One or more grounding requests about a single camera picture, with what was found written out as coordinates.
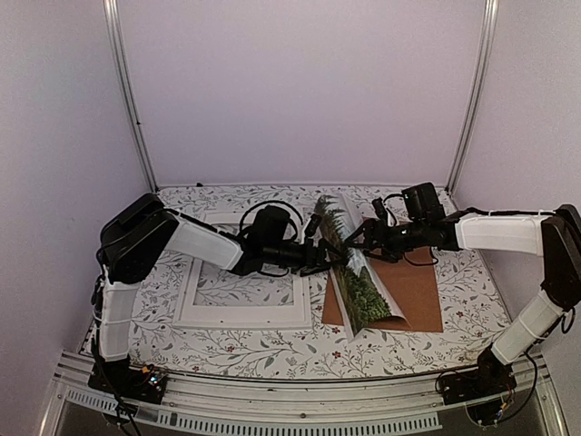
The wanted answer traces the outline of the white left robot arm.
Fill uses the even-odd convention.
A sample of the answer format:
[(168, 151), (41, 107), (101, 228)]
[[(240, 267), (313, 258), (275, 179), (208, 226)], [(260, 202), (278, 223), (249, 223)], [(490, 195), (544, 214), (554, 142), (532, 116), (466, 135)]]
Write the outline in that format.
[(135, 385), (133, 371), (120, 361), (129, 353), (136, 293), (164, 252), (188, 255), (238, 276), (260, 273), (265, 265), (309, 276), (346, 263), (337, 244), (314, 238), (320, 215), (304, 221), (294, 206), (275, 200), (257, 203), (250, 211), (253, 218), (243, 214), (237, 233), (227, 233), (146, 193), (101, 230), (95, 255), (101, 274), (92, 300), (98, 325), (93, 350), (105, 361), (99, 377), (114, 393), (126, 394)]

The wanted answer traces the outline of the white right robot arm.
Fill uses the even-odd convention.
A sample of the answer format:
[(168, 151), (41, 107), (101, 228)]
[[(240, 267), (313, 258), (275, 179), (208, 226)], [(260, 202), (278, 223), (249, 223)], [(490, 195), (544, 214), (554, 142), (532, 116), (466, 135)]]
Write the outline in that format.
[(395, 262), (417, 248), (483, 252), (506, 291), (516, 292), (513, 322), (493, 341), (497, 361), (484, 363), (469, 377), (469, 388), (488, 396), (501, 385), (508, 365), (541, 341), (580, 302), (580, 213), (572, 204), (555, 210), (491, 211), (476, 208), (445, 212), (443, 206), (409, 206), (409, 222), (389, 226), (377, 216), (359, 224), (345, 244), (365, 254), (379, 250)]

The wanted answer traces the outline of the landscape photo print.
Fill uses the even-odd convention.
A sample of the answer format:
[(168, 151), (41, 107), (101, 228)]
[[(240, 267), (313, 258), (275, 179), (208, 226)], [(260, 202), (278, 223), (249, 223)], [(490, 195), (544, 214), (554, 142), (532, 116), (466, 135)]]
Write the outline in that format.
[(341, 193), (322, 195), (314, 212), (321, 218), (323, 240), (345, 257), (332, 267), (330, 280), (340, 308), (347, 338), (351, 341), (376, 322), (407, 319), (361, 249), (346, 245), (347, 239), (364, 224), (355, 204)]

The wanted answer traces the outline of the white photo print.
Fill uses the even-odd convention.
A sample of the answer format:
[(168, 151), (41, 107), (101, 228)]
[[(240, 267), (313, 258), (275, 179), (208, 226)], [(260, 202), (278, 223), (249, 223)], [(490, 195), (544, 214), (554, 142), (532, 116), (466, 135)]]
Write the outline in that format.
[(240, 260), (242, 248), (233, 240), (199, 224), (181, 220), (167, 248), (192, 258), (182, 280), (173, 323), (183, 328), (205, 329), (299, 329), (310, 325), (308, 281), (295, 277), (290, 284), (290, 303), (283, 305), (201, 305), (201, 271), (206, 264), (228, 271)]

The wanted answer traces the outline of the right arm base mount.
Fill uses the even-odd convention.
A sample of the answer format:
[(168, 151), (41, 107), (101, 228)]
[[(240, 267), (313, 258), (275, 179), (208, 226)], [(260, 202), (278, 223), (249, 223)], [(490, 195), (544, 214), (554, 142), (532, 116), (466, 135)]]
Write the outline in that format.
[(513, 391), (516, 387), (512, 364), (502, 363), (491, 347), (479, 354), (474, 370), (442, 372), (435, 381), (436, 392), (446, 405)]

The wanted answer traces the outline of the white picture frame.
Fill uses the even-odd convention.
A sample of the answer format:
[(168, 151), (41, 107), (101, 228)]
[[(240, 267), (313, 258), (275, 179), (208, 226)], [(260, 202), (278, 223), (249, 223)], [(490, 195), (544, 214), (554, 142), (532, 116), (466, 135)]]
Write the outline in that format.
[[(312, 266), (317, 259), (314, 242), (302, 236), (297, 243), (293, 238), (283, 238), (286, 228), (294, 229), (298, 237), (302, 221), (291, 219), (286, 209), (260, 204), (253, 215), (253, 223), (241, 227), (232, 235), (221, 232), (207, 223), (192, 222), (184, 216), (172, 238), (165, 246), (194, 259), (186, 284), (180, 289), (174, 313), (174, 324), (183, 328), (206, 329), (299, 329), (310, 322), (310, 310), (306, 295), (306, 273), (302, 270)], [(299, 273), (300, 278), (292, 282), (293, 304), (283, 306), (201, 306), (195, 305), (198, 281), (203, 263), (211, 263), (229, 273), (248, 276), (262, 274), (265, 264), (287, 268)]]

